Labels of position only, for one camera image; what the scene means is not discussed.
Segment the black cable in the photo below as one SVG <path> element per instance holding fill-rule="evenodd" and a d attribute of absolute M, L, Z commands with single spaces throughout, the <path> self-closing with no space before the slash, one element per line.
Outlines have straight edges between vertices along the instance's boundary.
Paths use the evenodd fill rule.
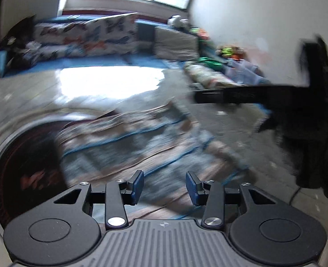
<path fill-rule="evenodd" d="M 293 193 L 293 195 L 291 196 L 290 200 L 289 200 L 289 206 L 291 206 L 291 203 L 293 202 L 294 198 L 296 197 L 297 193 L 300 192 L 301 187 L 298 187 L 295 192 Z"/>

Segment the metal screw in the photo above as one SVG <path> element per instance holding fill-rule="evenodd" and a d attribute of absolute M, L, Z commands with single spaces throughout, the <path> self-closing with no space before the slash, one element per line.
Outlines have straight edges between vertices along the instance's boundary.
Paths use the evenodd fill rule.
<path fill-rule="evenodd" d="M 121 217 L 112 217 L 112 218 L 109 218 L 107 222 L 111 226 L 121 226 L 125 223 L 125 219 L 123 219 Z"/>
<path fill-rule="evenodd" d="M 206 225 L 209 225 L 209 226 L 218 226 L 222 223 L 222 220 L 217 217 L 209 217 L 206 220 L 204 220 L 204 222 Z"/>

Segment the floor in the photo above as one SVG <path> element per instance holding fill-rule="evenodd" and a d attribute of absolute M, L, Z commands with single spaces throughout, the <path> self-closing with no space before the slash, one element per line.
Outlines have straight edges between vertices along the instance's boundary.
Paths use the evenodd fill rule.
<path fill-rule="evenodd" d="M 264 116 L 259 108 L 193 104 L 189 84 L 179 69 L 133 66 L 68 68 L 4 78 L 0 80 L 0 128 L 29 112 L 125 112 L 157 107 L 175 97 L 203 128 L 233 148 L 251 167 L 240 180 L 288 202 L 297 186 L 272 133 L 252 133 L 254 122 Z M 328 199 L 321 190 L 301 190 L 293 206 L 318 219 L 328 231 Z"/>

